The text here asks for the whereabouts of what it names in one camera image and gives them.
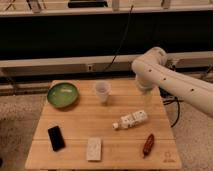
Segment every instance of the bowl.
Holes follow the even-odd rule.
[[[73,104],[79,96],[78,89],[71,83],[58,83],[47,94],[48,102],[55,108],[63,108]]]

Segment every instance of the black wall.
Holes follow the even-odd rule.
[[[120,54],[213,51],[213,11],[131,14]],[[0,18],[0,59],[115,54],[128,14]]]

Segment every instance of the cable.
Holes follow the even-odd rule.
[[[118,49],[117,49],[117,51],[116,51],[116,53],[115,53],[115,56],[114,56],[114,58],[112,59],[112,61],[109,63],[109,65],[107,65],[106,68],[104,68],[104,70],[103,70],[102,72],[107,71],[107,70],[112,66],[112,64],[114,63],[116,57],[118,56],[118,54],[119,54],[119,52],[120,52],[120,50],[121,50],[121,48],[122,48],[122,46],[123,46],[123,43],[124,43],[124,41],[125,41],[125,39],[126,39],[126,36],[127,36],[127,33],[128,33],[128,31],[129,31],[129,24],[130,24],[130,19],[131,19],[131,14],[132,14],[133,7],[134,7],[134,5],[131,6],[131,9],[130,9],[130,11],[129,11],[129,15],[128,15],[128,20],[127,20],[126,28],[125,28],[123,37],[122,37],[122,39],[121,39],[121,42],[120,42],[120,44],[119,44],[119,47],[118,47]]]
[[[174,97],[174,99],[172,100],[165,100],[163,101],[164,105],[169,105],[176,102],[177,103],[177,118],[175,120],[175,122],[171,125],[171,128],[173,128],[179,121],[180,118],[180,102],[183,102],[183,100],[179,100],[177,97]]]
[[[173,128],[178,123],[179,118],[180,118],[180,102],[179,102],[177,97],[175,97],[175,99],[176,99],[176,102],[177,102],[178,111],[177,111],[177,118],[176,118],[175,122],[171,125],[171,128]]]

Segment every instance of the clear cup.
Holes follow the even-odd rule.
[[[94,84],[94,91],[101,103],[106,103],[111,90],[111,85],[108,81],[97,81]]]

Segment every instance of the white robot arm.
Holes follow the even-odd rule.
[[[156,84],[213,118],[213,85],[167,69],[166,61],[166,52],[159,47],[133,61],[139,89],[151,90]]]

